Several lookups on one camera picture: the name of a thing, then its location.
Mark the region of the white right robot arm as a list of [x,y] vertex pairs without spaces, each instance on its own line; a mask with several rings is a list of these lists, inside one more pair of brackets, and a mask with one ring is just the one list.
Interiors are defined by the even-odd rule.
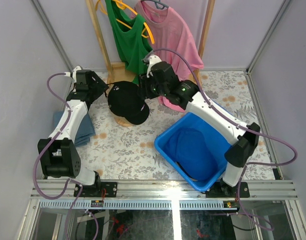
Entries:
[[224,152],[226,169],[220,173],[220,182],[207,186],[212,196],[235,196],[238,182],[249,157],[259,143],[260,127],[234,118],[212,101],[199,83],[180,81],[172,66],[157,55],[150,54],[142,60],[147,72],[139,75],[139,94],[144,99],[165,97],[185,112],[194,114],[216,130],[230,145]]

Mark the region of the black baseball cap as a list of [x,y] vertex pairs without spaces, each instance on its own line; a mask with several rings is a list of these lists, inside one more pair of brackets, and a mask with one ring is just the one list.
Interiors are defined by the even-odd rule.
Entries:
[[135,83],[119,81],[113,84],[107,97],[110,111],[132,125],[144,123],[150,114],[149,106],[139,96],[138,90],[139,87]]

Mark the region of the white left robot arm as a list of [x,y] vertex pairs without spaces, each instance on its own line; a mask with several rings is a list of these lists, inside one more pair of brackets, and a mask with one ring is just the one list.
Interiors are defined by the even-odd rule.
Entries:
[[74,179],[85,186],[87,194],[97,197],[102,193],[99,174],[82,166],[75,138],[91,105],[108,90],[108,85],[94,71],[79,65],[63,76],[72,78],[73,89],[63,101],[65,110],[54,131],[39,140],[38,159],[44,176]]

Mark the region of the blue baseball cap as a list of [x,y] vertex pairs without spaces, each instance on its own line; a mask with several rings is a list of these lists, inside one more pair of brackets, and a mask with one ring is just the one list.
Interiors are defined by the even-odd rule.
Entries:
[[192,128],[181,128],[165,145],[165,152],[179,168],[195,181],[205,181],[218,171],[203,134]]

